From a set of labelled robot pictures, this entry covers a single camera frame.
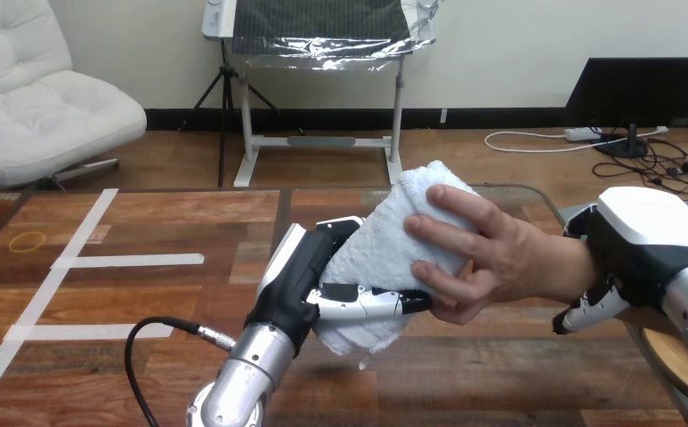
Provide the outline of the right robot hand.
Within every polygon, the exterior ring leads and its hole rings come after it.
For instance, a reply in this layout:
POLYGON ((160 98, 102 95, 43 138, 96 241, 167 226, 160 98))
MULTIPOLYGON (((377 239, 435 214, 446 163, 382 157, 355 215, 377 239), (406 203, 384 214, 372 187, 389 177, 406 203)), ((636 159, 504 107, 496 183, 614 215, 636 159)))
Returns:
POLYGON ((556 315, 557 334, 614 318, 628 307, 662 310, 669 282, 688 268, 688 201, 664 190, 612 187, 566 222, 600 273, 577 302, 556 315))

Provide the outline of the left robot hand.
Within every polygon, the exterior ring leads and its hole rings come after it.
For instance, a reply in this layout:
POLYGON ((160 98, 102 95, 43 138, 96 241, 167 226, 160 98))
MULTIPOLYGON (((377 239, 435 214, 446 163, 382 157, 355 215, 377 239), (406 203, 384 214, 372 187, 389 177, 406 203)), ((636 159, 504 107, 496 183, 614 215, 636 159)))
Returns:
POLYGON ((321 279, 330 259, 363 222, 348 216, 319 222, 315 230, 292 224, 264 272, 245 323, 276 326, 296 348, 313 331, 338 355, 374 353, 393 342, 396 334, 389 329, 403 328, 413 314, 431 308, 431 295, 321 279))

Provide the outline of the person's hand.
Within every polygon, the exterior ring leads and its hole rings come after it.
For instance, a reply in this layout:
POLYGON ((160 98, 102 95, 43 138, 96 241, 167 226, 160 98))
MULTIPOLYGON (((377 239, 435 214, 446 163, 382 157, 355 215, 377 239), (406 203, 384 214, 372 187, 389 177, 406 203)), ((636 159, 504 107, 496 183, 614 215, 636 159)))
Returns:
POLYGON ((473 265, 461 278, 434 263, 418 261, 412 275, 439 294, 432 314, 444 322, 465 325, 494 302, 545 297, 564 302, 566 263, 576 258, 579 244, 546 234, 502 212, 487 199, 435 185, 426 192, 430 204, 471 222, 473 231, 426 214, 409 216, 404 229, 413 237, 445 249, 473 265))

